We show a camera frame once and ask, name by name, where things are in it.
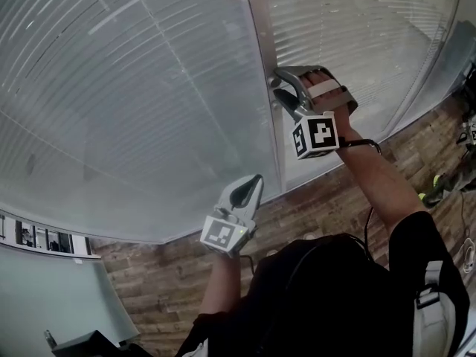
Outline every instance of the wrist strap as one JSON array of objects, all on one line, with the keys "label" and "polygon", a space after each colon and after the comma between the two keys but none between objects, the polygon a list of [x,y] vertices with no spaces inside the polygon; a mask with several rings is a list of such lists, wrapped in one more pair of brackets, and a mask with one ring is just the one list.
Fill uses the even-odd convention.
[{"label": "wrist strap", "polygon": [[372,139],[358,139],[358,140],[351,140],[351,141],[346,141],[343,136],[339,136],[339,148],[349,148],[349,147],[355,147],[355,146],[372,146],[376,149],[376,151],[381,155],[382,150],[380,149],[380,146],[373,141]]}]

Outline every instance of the backpack strap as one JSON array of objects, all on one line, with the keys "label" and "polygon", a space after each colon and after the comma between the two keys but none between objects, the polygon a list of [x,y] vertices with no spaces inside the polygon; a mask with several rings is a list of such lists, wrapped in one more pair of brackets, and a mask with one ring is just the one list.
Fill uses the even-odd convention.
[{"label": "backpack strap", "polygon": [[454,336],[456,316],[448,295],[440,292],[442,260],[428,262],[425,286],[414,304],[413,357],[447,357]]}]

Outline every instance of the frosted glass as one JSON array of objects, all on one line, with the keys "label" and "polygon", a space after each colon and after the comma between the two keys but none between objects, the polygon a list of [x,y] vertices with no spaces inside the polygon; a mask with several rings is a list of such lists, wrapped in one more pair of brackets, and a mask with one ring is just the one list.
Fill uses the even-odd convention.
[{"label": "frosted glass", "polygon": [[280,192],[248,0],[0,0],[0,208],[80,234],[197,230]]},{"label": "frosted glass", "polygon": [[463,72],[476,57],[476,27],[458,21],[431,74],[399,126],[416,120],[463,83]]},{"label": "frosted glass", "polygon": [[[359,103],[353,126],[382,139],[423,83],[455,0],[268,0],[278,65],[323,65]],[[335,155],[292,157],[284,112],[286,182],[295,187],[338,165]]]},{"label": "frosted glass", "polygon": [[47,329],[58,344],[96,329],[113,343],[138,334],[103,263],[79,261],[0,244],[0,356],[51,357]]}]

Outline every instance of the person's right hand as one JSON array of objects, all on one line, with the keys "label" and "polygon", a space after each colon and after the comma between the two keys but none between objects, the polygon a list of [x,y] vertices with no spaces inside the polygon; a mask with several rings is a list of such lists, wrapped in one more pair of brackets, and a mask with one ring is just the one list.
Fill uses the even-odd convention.
[{"label": "person's right hand", "polygon": [[[304,74],[302,77],[300,77],[300,80],[308,89],[310,87],[313,87],[314,85],[318,85],[319,83],[325,80],[330,80],[330,77],[327,74],[323,73],[322,71],[317,71],[317,72],[312,71],[312,72]],[[312,100],[312,108],[316,111],[316,108],[319,106],[319,104],[322,104],[323,102],[325,102],[326,99],[330,99],[330,98],[338,96],[340,93],[342,93],[342,90],[339,88],[339,89],[334,89],[332,91],[329,91],[326,94],[322,94],[319,97],[315,97]],[[335,109],[334,118],[335,118],[335,126],[337,127],[338,136],[343,136],[347,140],[350,140],[351,138],[353,138],[354,131],[352,127],[350,126],[349,109],[347,105],[340,106],[337,109]]]}]

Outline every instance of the forearm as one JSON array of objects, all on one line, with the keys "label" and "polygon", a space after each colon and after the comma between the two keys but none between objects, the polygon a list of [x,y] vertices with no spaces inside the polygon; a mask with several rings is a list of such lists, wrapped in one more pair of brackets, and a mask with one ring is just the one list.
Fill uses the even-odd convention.
[{"label": "forearm", "polygon": [[[345,138],[356,140],[361,137],[351,131]],[[425,211],[425,206],[408,181],[372,147],[343,148],[338,155],[389,231],[406,216]]]},{"label": "forearm", "polygon": [[239,257],[213,256],[213,268],[200,313],[228,312],[238,303],[241,292]]}]

